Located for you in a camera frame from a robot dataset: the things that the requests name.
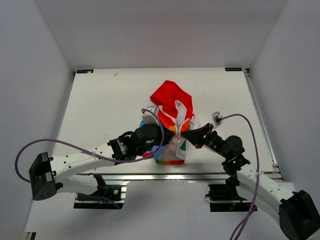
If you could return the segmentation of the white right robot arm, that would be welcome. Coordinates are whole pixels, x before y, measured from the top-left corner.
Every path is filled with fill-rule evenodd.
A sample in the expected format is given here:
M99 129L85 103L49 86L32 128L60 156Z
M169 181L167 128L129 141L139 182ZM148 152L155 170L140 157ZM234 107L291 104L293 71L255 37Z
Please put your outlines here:
M320 229L320 215L304 190L293 191L280 185L263 173L257 172L247 160L240 137L231 135L222 139L210 123L182 133L197 149L208 147L222 156L226 181L226 196L236 200L252 201L272 217L289 240L306 240Z

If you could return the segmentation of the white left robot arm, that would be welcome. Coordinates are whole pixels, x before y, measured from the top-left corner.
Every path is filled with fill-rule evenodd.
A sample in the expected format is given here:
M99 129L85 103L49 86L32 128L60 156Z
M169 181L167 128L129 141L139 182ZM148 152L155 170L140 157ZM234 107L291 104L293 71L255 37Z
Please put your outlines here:
M115 164L134 163L143 154L170 142L174 132L158 124L145 123L135 131L127 131L93 150L81 148L79 152L61 156L37 155L29 168L34 201L42 201L60 192L82 193L99 200L105 196L102 179L81 173Z

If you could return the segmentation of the rainbow red kids jacket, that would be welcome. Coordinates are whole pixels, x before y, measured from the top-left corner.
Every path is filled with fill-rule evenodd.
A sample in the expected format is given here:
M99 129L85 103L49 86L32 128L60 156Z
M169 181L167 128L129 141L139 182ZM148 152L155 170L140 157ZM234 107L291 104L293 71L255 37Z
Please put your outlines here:
M159 108L158 118L165 128L174 132L174 137L159 150L154 146L142 156L153 156L155 162L163 166L183 165L186 161L187 141L181 132L199 129L208 120L194 113L192 96L173 81L166 80L150 96L150 100Z

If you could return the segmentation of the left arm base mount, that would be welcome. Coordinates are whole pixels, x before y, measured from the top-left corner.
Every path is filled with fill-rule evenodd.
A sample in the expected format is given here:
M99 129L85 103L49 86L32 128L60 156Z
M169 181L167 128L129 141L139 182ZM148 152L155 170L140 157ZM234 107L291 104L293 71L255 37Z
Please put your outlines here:
M74 209L120 210L125 202L127 184L105 181L102 175L91 175L96 181L93 193L77 193Z

